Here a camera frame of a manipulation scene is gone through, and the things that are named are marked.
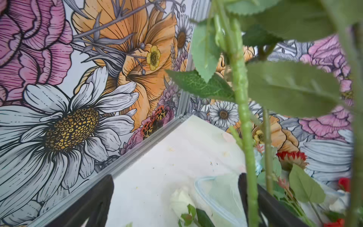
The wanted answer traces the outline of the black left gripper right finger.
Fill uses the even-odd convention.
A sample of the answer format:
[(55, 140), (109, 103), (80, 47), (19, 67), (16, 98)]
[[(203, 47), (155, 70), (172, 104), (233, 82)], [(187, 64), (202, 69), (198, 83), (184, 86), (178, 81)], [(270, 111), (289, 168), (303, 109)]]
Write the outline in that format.
[[(247, 200), (247, 175), (240, 174), (238, 178), (238, 189), (242, 201), (242, 206), (248, 218), (248, 200)], [(267, 222), (274, 227), (306, 227), (302, 220), (285, 208), (272, 197), (263, 187), (258, 185), (258, 221), (253, 221), (258, 227), (265, 227), (267, 224), (264, 222), (263, 217), (267, 218)]]

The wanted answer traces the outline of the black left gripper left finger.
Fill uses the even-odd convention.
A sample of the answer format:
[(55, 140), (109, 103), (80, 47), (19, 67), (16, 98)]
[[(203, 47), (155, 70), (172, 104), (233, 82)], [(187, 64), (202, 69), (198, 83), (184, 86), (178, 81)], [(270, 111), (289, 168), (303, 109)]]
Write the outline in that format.
[(103, 177), (48, 227), (104, 227), (107, 222), (114, 183), (111, 175)]

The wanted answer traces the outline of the pink flower stems on table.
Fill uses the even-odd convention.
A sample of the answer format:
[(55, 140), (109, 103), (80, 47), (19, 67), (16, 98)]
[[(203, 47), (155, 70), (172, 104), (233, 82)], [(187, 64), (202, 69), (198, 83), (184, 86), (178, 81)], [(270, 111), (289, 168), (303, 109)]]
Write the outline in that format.
[[(273, 158), (274, 197), (309, 227), (343, 227), (349, 209), (349, 173), (332, 172), (326, 158), (311, 159), (300, 151), (277, 152)], [(180, 227), (246, 227), (238, 189), (239, 175), (202, 177), (194, 190), (179, 188), (170, 207)]]

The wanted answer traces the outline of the pink rose stem bunch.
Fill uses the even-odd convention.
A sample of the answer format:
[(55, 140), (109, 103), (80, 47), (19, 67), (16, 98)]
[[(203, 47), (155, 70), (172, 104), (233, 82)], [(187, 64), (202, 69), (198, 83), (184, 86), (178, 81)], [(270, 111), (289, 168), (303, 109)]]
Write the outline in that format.
[(213, 1), (212, 14), (197, 22), (195, 70), (168, 74), (183, 90), (202, 98), (238, 105), (241, 130), (232, 130), (246, 158), (248, 224), (261, 223), (259, 188), (255, 175), (254, 122), (248, 101), (266, 111), (295, 117), (317, 117), (342, 100), (338, 83), (329, 74), (303, 63), (268, 61), (281, 40), (312, 41), (337, 34), (353, 74), (354, 159), (352, 193), (345, 225), (358, 225), (362, 207), (363, 66), (362, 1)]

